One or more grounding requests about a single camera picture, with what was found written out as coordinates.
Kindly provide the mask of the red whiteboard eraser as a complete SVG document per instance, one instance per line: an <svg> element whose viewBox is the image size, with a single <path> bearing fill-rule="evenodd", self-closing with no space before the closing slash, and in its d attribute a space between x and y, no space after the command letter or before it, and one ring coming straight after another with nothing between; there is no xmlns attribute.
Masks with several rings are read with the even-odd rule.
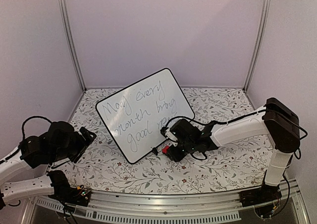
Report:
<svg viewBox="0 0 317 224"><path fill-rule="evenodd" d="M162 153L167 155L169 148L170 148L169 146L165 146L164 148L162 148Z"/></svg>

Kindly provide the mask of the white whiteboard with black frame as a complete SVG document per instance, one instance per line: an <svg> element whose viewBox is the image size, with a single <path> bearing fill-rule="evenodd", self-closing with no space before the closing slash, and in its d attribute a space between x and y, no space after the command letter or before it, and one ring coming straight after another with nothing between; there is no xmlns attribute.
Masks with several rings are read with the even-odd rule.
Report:
<svg viewBox="0 0 317 224"><path fill-rule="evenodd" d="M195 113L171 70L164 68L96 103L96 110L129 164L161 145L171 119Z"/></svg>

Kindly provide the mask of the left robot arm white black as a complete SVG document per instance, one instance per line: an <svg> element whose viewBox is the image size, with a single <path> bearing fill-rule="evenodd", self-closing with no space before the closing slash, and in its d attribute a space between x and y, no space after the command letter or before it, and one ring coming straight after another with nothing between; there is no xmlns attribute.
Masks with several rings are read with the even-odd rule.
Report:
<svg viewBox="0 0 317 224"><path fill-rule="evenodd" d="M48 131L40 136L23 136L15 150L0 161L0 206L3 208L13 201L36 196L48 196L62 204L88 206L90 190L71 187L61 170L53 169L25 181L12 182L11 179L23 171L61 160L75 164L96 137L84 127L75 131L65 121L51 122Z"/></svg>

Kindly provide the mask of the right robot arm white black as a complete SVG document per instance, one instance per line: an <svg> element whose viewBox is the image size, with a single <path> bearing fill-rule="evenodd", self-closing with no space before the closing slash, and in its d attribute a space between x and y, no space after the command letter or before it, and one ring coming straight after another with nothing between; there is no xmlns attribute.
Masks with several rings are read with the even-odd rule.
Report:
<svg viewBox="0 0 317 224"><path fill-rule="evenodd" d="M299 124L298 116L276 98L269 98L256 111L226 122L212 120L194 126L195 120L177 116L172 127L164 126L161 134L176 145L165 146L162 152L172 161L179 162L187 154L216 150L219 147L245 138L267 135L273 147L273 154L260 188L247 197L255 196L260 202L267 202L278 193L282 175L291 157L300 150L301 140L308 133Z"/></svg>

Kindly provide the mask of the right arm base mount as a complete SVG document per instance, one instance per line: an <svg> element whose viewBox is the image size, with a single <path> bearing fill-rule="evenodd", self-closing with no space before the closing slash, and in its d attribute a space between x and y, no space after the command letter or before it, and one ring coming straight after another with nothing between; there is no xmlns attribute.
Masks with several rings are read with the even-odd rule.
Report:
<svg viewBox="0 0 317 224"><path fill-rule="evenodd" d="M259 188L239 192L240 202L243 207L270 202L281 198L279 186L263 184Z"/></svg>

